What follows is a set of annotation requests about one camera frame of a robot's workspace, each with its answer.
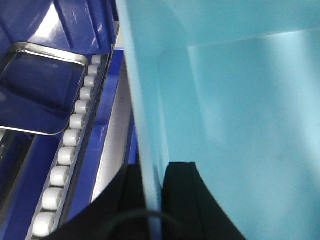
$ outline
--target blue plastic housing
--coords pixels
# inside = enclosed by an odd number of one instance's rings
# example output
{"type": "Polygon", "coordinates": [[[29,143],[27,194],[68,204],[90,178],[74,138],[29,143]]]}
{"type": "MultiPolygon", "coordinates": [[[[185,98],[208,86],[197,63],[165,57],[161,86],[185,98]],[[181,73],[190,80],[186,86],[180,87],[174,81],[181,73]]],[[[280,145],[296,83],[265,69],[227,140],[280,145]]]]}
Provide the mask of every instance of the blue plastic housing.
{"type": "Polygon", "coordinates": [[[116,42],[116,12],[110,0],[2,0],[0,59],[17,42],[78,54],[109,54],[116,42]]]}

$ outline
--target blue panel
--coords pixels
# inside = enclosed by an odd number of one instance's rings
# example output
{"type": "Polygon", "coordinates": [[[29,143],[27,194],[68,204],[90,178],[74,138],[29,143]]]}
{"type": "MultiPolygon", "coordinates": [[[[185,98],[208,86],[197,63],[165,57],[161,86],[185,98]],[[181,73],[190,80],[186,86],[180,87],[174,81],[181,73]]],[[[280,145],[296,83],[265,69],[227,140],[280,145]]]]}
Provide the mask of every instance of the blue panel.
{"type": "Polygon", "coordinates": [[[2,0],[0,58],[16,42],[79,54],[110,53],[115,31],[109,8],[109,0],[2,0]]]}
{"type": "Polygon", "coordinates": [[[34,138],[23,171],[17,178],[18,185],[11,205],[0,228],[0,239],[25,239],[58,144],[57,137],[34,138]]]}
{"type": "Polygon", "coordinates": [[[136,126],[133,124],[131,144],[128,155],[128,164],[137,164],[138,163],[138,138],[136,126]]]}
{"type": "Polygon", "coordinates": [[[112,72],[113,74],[109,74],[106,78],[100,105],[97,110],[96,119],[82,163],[81,173],[70,207],[69,220],[80,213],[91,201],[123,60],[124,51],[115,50],[109,69],[109,73],[112,72]]]}
{"type": "Polygon", "coordinates": [[[111,0],[112,14],[115,21],[119,21],[116,0],[111,0]]]}

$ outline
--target light blue panel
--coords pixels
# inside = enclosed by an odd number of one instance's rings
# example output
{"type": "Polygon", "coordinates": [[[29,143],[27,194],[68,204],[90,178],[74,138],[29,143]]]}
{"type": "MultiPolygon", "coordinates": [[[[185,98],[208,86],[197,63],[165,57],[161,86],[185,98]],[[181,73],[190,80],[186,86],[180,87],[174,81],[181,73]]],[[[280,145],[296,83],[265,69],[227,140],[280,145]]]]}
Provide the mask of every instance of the light blue panel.
{"type": "Polygon", "coordinates": [[[318,239],[320,1],[117,3],[148,207],[196,162],[248,240],[318,239]]]}

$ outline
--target silver metal strip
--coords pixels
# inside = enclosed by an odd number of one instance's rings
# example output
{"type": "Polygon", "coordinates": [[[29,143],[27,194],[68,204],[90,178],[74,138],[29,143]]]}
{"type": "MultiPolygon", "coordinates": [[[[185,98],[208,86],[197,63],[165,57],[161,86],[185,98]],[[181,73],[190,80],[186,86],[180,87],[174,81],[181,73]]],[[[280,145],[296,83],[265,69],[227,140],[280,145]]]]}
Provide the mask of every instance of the silver metal strip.
{"type": "Polygon", "coordinates": [[[108,186],[125,161],[131,115],[132,102],[127,68],[124,62],[120,72],[91,202],[108,186]]]}

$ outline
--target light blue plastic bin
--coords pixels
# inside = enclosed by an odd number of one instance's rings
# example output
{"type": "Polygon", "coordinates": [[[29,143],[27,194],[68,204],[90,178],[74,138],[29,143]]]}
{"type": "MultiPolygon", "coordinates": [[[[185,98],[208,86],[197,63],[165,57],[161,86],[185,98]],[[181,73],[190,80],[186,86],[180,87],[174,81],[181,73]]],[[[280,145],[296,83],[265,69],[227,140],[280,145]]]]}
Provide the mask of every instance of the light blue plastic bin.
{"type": "Polygon", "coordinates": [[[320,235],[320,1],[118,0],[147,205],[196,162],[248,240],[320,235]]]}

